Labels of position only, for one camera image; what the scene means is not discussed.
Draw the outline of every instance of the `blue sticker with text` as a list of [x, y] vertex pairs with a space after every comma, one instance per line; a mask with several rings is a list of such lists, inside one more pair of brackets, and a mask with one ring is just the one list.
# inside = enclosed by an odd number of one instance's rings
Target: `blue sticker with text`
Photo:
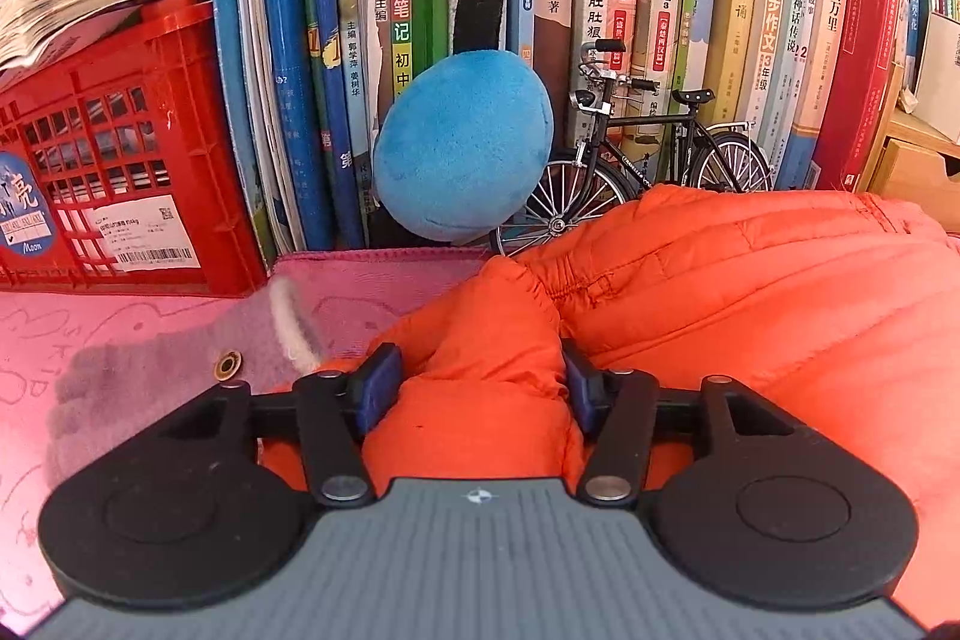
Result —
[[0, 152], [0, 247], [21, 256], [40, 255], [53, 246], [55, 231], [30, 167], [16, 155]]

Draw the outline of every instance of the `pink mat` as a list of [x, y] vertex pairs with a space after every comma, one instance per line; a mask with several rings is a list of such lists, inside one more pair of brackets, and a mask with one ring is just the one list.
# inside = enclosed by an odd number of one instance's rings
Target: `pink mat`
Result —
[[[277, 263], [275, 274], [296, 281], [328, 355], [356, 355], [398, 316], [474, 274], [481, 257], [474, 249], [300, 253]], [[80, 348], [200, 326], [232, 304], [0, 293], [0, 623], [23, 634], [61, 601], [37, 547], [56, 376]]]

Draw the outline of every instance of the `blue plush ball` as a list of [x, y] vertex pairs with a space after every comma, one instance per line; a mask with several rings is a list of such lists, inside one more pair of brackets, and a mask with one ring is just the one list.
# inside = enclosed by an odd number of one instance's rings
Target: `blue plush ball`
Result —
[[408, 231], [465, 242], [520, 210], [552, 140], [546, 88], [520, 57], [463, 52], [397, 98], [373, 149], [373, 182]]

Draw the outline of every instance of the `gray ribbed panel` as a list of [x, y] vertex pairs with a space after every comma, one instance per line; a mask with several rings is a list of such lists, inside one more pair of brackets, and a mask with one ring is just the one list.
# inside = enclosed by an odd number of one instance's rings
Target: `gray ribbed panel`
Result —
[[[470, 491], [493, 498], [477, 504]], [[769, 613], [674, 570], [631, 515], [559, 480], [398, 480], [332, 513], [274, 578], [213, 608], [134, 615], [71, 602], [31, 640], [913, 640], [877, 600]]]

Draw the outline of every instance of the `bicycle wheel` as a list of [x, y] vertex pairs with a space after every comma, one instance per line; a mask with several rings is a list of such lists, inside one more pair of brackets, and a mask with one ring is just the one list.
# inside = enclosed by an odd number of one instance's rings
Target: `bicycle wheel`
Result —
[[[736, 131], [713, 134], [713, 140], [743, 191], [774, 190], [770, 167], [756, 143]], [[709, 191], [734, 190], [733, 181], [720, 163], [716, 150], [705, 140], [697, 140], [697, 151], [690, 162], [689, 183], [694, 188]]]
[[[596, 220], [618, 204], [632, 198], [626, 178], [606, 161], [597, 160], [592, 181], [586, 183], [587, 167], [574, 165], [573, 150], [560, 150], [547, 162], [544, 176], [523, 209], [490, 233], [494, 253], [512, 256], [528, 247], [545, 244], [574, 226]], [[589, 188], [589, 197], [576, 215], [561, 215], [573, 204], [580, 189]]]

